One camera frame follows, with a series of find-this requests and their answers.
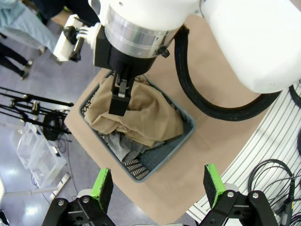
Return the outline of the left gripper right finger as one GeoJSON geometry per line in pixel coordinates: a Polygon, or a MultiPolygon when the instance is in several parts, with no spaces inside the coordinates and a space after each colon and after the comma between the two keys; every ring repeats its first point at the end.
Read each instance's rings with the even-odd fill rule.
{"type": "Polygon", "coordinates": [[[233,189],[227,190],[214,164],[204,168],[203,185],[211,209],[201,220],[201,226],[224,226],[228,219],[237,219],[242,226],[278,225],[262,191],[243,195],[233,189]]]}

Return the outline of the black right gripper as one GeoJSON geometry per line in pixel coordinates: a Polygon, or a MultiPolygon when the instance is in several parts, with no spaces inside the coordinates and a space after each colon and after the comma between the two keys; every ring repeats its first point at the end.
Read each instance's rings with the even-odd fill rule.
{"type": "Polygon", "coordinates": [[[146,73],[159,55],[160,31],[133,23],[96,23],[94,65],[111,69],[113,82],[109,114],[124,116],[128,108],[134,76],[146,73]]]}

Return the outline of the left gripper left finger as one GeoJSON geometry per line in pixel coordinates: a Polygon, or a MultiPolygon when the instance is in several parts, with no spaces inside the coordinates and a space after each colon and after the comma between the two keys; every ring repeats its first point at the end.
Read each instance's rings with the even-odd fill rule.
{"type": "Polygon", "coordinates": [[[44,226],[113,226],[107,215],[113,191],[111,170],[102,168],[88,194],[73,201],[55,198],[46,213],[44,226]]]}

